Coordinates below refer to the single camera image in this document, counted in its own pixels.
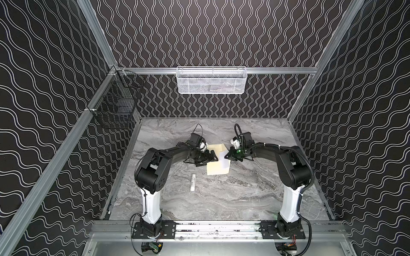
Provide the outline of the cream envelope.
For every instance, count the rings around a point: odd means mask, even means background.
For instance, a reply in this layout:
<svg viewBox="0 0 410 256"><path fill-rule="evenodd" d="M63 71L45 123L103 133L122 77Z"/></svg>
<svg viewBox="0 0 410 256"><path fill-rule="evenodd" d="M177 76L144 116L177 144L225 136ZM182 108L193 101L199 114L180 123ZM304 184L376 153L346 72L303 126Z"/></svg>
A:
<svg viewBox="0 0 410 256"><path fill-rule="evenodd" d="M231 161L225 158L225 155L228 153L228 149L224 144L214 144L208 145L210 151L214 151L218 161L207 163L207 175L227 175L230 171Z"/></svg>

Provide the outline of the white glue stick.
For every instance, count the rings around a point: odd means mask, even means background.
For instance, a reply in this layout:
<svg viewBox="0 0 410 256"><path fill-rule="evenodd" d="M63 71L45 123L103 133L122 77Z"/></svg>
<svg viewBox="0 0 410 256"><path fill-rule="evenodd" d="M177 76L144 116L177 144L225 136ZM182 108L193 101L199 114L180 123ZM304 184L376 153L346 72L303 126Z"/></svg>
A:
<svg viewBox="0 0 410 256"><path fill-rule="evenodd" d="M191 191L191 192L194 192L194 191L195 191L195 188L196 188L196 174L193 173L193 174L191 175L190 191Z"/></svg>

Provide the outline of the white paper letter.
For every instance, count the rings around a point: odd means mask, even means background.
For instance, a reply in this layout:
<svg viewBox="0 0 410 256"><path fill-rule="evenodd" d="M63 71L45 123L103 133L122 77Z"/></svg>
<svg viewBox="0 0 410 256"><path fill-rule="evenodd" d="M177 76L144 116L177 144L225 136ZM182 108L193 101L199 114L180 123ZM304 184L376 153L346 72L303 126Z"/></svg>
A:
<svg viewBox="0 0 410 256"><path fill-rule="evenodd" d="M229 159L225 159L224 157L221 157L220 159L219 159L219 164L220 164L220 167L221 167L221 169L230 169L230 163L231 163L231 161L229 160Z"/></svg>

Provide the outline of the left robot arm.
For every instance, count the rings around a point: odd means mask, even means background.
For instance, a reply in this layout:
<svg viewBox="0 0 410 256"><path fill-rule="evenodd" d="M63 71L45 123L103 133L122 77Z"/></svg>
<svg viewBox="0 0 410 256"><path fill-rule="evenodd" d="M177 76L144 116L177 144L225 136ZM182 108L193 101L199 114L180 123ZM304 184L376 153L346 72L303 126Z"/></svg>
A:
<svg viewBox="0 0 410 256"><path fill-rule="evenodd" d="M150 148L134 173L135 182L143 196L141 219L150 225L160 221L160 192L167 182L173 164L184 162L201 167L217 161L216 153L208 149L204 137L197 133L191 133L186 142L179 142L172 148Z"/></svg>

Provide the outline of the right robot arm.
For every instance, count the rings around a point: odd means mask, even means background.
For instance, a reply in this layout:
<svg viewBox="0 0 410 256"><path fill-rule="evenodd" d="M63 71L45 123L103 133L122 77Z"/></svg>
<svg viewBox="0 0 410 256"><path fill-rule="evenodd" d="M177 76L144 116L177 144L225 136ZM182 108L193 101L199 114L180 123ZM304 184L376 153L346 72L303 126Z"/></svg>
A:
<svg viewBox="0 0 410 256"><path fill-rule="evenodd" d="M250 132L236 135L225 158L231 161L265 159L277 164L284 185L283 204L278 220L285 224L301 221L300 207L304 192L313 185L313 170L298 146L256 143Z"/></svg>

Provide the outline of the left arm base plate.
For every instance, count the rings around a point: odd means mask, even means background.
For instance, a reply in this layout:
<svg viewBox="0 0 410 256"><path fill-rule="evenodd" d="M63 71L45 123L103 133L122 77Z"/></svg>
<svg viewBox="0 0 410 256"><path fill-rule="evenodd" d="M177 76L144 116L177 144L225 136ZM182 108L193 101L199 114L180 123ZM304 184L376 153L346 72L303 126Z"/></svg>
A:
<svg viewBox="0 0 410 256"><path fill-rule="evenodd" d="M135 223L132 229L132 239L174 239L176 223L170 220L162 220L156 224L149 224L145 221Z"/></svg>

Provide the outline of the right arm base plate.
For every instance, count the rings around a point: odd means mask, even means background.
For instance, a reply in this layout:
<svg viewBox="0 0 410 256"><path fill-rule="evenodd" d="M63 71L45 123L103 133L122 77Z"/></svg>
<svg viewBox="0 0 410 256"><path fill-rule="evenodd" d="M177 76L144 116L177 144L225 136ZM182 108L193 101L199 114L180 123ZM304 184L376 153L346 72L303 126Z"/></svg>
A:
<svg viewBox="0 0 410 256"><path fill-rule="evenodd" d="M258 231L264 240L306 239L301 220L293 223L285 221L261 221Z"/></svg>

